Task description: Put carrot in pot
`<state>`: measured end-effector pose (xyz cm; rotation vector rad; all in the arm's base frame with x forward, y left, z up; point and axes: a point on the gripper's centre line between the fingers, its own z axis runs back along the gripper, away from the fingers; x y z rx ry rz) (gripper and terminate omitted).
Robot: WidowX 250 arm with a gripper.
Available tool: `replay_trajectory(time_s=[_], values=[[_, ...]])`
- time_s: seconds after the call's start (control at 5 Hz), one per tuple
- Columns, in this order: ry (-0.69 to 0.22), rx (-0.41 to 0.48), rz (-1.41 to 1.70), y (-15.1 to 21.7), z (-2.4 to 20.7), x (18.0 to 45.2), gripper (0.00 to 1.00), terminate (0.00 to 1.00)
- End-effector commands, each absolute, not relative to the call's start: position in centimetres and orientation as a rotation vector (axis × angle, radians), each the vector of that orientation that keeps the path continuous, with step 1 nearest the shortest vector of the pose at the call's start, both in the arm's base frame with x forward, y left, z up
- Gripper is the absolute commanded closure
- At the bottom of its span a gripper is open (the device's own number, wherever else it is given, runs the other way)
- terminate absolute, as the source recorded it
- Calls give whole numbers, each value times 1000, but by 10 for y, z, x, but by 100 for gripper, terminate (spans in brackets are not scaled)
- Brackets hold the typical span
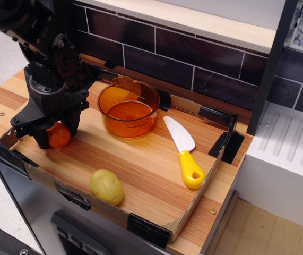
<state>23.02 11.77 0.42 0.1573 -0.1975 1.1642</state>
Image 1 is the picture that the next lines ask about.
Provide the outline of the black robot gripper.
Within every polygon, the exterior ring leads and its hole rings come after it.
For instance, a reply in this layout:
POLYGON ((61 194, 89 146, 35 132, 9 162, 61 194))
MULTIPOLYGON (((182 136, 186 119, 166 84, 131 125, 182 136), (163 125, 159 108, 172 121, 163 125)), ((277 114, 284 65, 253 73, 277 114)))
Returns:
POLYGON ((33 79, 27 80, 29 101, 11 119, 17 137, 33 135, 41 149, 49 149, 47 129, 60 121, 71 138, 77 133, 81 111, 89 107, 86 89, 68 90, 66 82, 50 88, 33 79))

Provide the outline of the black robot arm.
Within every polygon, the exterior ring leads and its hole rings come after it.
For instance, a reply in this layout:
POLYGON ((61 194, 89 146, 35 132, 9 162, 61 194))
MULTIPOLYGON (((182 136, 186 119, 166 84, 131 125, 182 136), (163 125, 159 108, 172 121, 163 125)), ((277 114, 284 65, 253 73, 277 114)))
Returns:
POLYGON ((0 1, 0 32, 19 43, 29 62, 29 102, 11 119, 15 135, 48 149, 47 129, 60 121, 75 136, 92 79, 62 24, 40 1, 0 1))

